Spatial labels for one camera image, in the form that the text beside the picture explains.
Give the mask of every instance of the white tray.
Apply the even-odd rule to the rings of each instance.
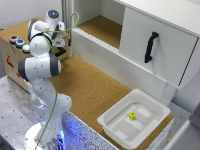
[[[136,120],[129,119],[131,112],[135,112]],[[169,113],[166,106],[140,90],[133,90],[97,120],[122,147],[136,149]]]

